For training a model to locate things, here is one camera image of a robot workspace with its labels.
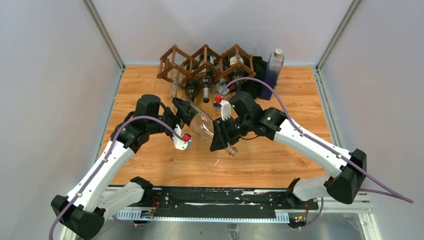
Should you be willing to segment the clear glass bottle dark label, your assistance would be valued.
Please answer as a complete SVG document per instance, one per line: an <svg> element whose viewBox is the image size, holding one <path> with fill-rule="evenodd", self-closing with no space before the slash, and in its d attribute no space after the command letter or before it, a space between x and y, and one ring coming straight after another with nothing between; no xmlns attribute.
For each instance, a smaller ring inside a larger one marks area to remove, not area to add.
<svg viewBox="0 0 424 240"><path fill-rule="evenodd" d="M187 126L194 133L199 135L201 144L209 151L214 136L213 120L210 115L202 110L197 104L195 104L195 106L199 110L199 114L192 120L190 125Z"/></svg>

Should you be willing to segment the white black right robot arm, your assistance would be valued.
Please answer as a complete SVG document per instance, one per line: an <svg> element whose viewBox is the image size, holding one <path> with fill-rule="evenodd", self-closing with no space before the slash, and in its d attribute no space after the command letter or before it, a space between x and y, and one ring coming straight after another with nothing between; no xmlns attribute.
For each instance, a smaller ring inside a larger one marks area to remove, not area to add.
<svg viewBox="0 0 424 240"><path fill-rule="evenodd" d="M343 204L352 204L366 176L367 155L360 149L349 151L333 145L302 128L287 114L275 107L262 109L244 91L230 100L217 96L215 107L221 117L213 121L210 151L235 145L249 132L293 148L313 160L325 174L313 178L296 178L287 187L286 204L298 209L306 201L331 197Z"/></svg>

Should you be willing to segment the blue square glass bottle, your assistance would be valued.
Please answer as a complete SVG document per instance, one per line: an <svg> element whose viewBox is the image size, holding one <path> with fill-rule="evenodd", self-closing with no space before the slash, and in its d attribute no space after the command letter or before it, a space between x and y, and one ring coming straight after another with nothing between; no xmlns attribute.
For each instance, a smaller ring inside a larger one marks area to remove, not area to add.
<svg viewBox="0 0 424 240"><path fill-rule="evenodd" d="M279 79L279 75L284 64L284 57L284 52L281 48L276 48L274 52L271 52L269 55L263 81L273 90L275 89ZM258 98L262 100L270 100L272 95L272 91L263 85Z"/></svg>

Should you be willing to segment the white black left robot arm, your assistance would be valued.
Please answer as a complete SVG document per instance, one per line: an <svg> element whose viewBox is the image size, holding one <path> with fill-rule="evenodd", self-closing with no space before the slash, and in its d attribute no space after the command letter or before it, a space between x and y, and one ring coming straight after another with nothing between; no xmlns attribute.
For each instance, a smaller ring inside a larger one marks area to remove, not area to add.
<svg viewBox="0 0 424 240"><path fill-rule="evenodd" d="M153 185L141 177L135 177L114 193L103 195L122 166L149 141L151 135L166 134L178 150L187 150L192 136L182 129L195 114L190 100L172 99L176 107L173 113L161 99L144 94L136 102L135 110L117 125L110 136L104 152L82 180L65 196L56 195L51 207L56 218L48 238L54 237L58 223L84 240L91 240L113 215L131 204L142 207L153 201Z"/></svg>

